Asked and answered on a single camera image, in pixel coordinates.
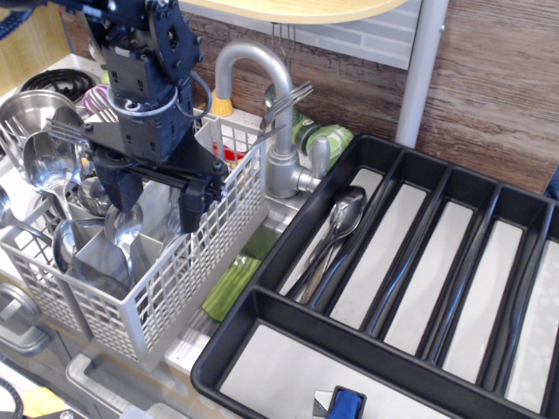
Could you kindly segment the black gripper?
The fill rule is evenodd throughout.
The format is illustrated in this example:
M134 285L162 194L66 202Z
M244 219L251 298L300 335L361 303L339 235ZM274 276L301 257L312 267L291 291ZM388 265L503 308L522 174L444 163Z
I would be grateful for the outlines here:
M110 202L129 212L146 177L181 190L181 232L196 231L202 215L221 199L228 168L195 138L191 86L169 86L155 102L113 90L107 95L118 120L86 123L81 132Z

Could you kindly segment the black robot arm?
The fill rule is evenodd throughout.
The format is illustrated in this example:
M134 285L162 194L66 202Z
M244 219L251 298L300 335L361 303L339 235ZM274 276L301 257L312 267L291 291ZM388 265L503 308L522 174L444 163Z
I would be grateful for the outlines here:
M176 1L61 1L81 12L104 58L107 99L115 122L79 128L52 123L50 134L79 145L93 162L111 203L128 212L143 179L179 191L180 226L195 231L202 215L222 198L228 168L212 147L198 143L193 110L201 39Z

